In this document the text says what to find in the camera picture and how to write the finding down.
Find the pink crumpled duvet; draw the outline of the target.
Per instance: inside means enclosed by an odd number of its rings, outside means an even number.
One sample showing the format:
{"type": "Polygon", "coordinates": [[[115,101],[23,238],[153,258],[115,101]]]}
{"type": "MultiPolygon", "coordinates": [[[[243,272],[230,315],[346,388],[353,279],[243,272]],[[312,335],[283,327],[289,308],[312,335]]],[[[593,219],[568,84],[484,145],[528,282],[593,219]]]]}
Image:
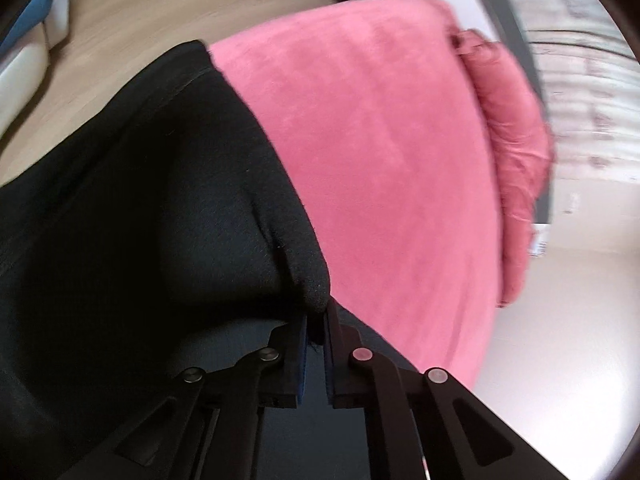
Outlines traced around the pink crumpled duvet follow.
{"type": "Polygon", "coordinates": [[[474,29],[457,32],[454,47],[480,103],[494,155],[504,307],[518,299],[525,285],[536,203],[550,178],[552,134],[540,99],[507,47],[474,29]]]}

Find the patterned white curtain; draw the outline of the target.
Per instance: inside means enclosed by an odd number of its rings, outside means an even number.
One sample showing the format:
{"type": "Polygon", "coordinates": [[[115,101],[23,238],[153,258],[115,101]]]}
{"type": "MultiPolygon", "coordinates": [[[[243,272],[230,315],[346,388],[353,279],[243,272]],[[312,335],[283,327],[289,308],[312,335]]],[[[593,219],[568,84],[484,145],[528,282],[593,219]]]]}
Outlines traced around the patterned white curtain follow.
{"type": "Polygon", "coordinates": [[[564,179],[639,180],[639,63],[599,0],[512,0],[564,179]]]}

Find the white plastic stool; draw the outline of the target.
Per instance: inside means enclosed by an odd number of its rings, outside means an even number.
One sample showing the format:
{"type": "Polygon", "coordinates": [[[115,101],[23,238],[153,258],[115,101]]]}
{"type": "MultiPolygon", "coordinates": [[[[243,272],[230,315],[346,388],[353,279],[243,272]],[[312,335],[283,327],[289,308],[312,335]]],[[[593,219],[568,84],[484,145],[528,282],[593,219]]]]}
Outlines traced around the white plastic stool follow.
{"type": "Polygon", "coordinates": [[[43,24],[17,41],[1,61],[1,134],[34,96],[49,66],[49,47],[43,24]]]}

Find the black pants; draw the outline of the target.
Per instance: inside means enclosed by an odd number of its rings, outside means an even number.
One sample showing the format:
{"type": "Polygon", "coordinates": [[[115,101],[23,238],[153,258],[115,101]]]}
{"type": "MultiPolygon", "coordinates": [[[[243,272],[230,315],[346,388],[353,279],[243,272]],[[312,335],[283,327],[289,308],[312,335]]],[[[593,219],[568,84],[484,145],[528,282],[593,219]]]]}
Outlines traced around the black pants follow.
{"type": "Polygon", "coordinates": [[[265,131],[209,52],[165,52],[1,190],[1,474],[64,472],[190,367],[307,322],[296,408],[266,408],[254,479],[374,479],[362,408],[326,386],[330,278],[265,131]]]}

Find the pink bed sheet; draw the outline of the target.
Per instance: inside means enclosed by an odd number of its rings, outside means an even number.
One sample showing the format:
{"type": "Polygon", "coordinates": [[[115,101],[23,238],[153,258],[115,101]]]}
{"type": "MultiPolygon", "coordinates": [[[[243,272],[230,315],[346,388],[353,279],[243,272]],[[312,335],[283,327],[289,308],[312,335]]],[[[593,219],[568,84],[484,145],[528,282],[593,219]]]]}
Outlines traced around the pink bed sheet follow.
{"type": "Polygon", "coordinates": [[[337,302],[472,386],[501,284],[500,207],[442,0],[352,0],[213,44],[302,200],[337,302]]]}

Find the blue storage box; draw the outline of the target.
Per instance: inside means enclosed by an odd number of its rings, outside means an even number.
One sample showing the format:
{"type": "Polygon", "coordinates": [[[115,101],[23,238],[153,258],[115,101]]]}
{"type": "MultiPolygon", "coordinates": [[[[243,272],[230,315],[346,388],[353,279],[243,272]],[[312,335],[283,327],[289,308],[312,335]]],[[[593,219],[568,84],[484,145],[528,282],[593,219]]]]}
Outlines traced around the blue storage box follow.
{"type": "Polygon", "coordinates": [[[70,29],[70,0],[29,0],[1,41],[2,58],[37,25],[44,26],[50,48],[62,42],[70,29]]]}

